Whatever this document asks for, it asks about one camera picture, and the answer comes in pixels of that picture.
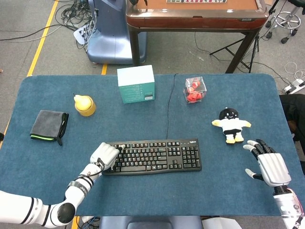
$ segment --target blue tabletop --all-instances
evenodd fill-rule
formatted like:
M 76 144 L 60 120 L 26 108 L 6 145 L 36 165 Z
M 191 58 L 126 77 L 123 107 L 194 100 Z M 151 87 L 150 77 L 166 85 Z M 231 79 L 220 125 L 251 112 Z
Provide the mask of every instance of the blue tabletop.
M 169 139 L 198 138 L 202 171 L 102 176 L 77 214 L 279 215 L 273 189 L 244 171 L 259 172 L 253 155 L 243 144 L 227 146 L 221 128 L 211 125 L 222 109 L 232 107 L 240 119 L 252 124 L 243 130 L 245 140 L 263 139 L 282 154 L 292 177 L 290 187 L 305 201 L 303 173 L 273 78 L 266 74 L 201 75 L 206 97 L 201 103 L 186 104 L 185 79 L 194 76 L 198 75 L 156 75 L 155 100 L 133 104 L 123 104 L 115 75 L 26 78 L 0 150 L 0 190 L 40 198 L 44 204 L 62 202 L 67 185 L 101 142 L 165 139 L 169 125 Z M 73 93 L 93 98 L 94 115 L 79 115 Z M 63 146 L 30 139 L 42 109 L 69 113 Z

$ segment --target plush toy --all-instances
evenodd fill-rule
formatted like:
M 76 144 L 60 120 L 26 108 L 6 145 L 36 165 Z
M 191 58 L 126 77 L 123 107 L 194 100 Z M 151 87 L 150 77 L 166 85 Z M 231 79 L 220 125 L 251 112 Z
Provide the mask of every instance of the plush toy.
M 239 120 L 238 111 L 227 107 L 220 112 L 219 119 L 212 121 L 212 125 L 223 129 L 223 134 L 226 136 L 225 142 L 228 145 L 232 145 L 235 142 L 243 142 L 243 127 L 251 127 L 251 124 L 248 121 Z

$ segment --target cardboard box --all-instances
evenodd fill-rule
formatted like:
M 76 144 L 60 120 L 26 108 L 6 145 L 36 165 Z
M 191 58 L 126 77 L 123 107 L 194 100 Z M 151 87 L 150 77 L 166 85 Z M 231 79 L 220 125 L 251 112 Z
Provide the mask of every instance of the cardboard box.
M 118 86 L 124 104 L 154 100 L 154 76 L 151 65 L 121 68 Z

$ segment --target power strip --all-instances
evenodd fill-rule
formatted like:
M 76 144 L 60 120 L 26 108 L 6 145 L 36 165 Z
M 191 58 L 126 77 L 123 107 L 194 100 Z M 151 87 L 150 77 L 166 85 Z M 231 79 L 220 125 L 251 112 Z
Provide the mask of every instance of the power strip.
M 284 88 L 284 92 L 286 94 L 294 94 L 303 88 L 305 88 L 304 81 L 301 79 L 296 79 L 295 81 L 292 82 L 292 84 Z

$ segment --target keyboard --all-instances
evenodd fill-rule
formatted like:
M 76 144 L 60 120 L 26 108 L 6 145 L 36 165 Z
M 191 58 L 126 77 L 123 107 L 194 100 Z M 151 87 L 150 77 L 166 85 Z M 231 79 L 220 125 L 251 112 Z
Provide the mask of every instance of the keyboard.
M 107 142 L 125 145 L 104 175 L 146 175 L 202 169 L 198 139 Z

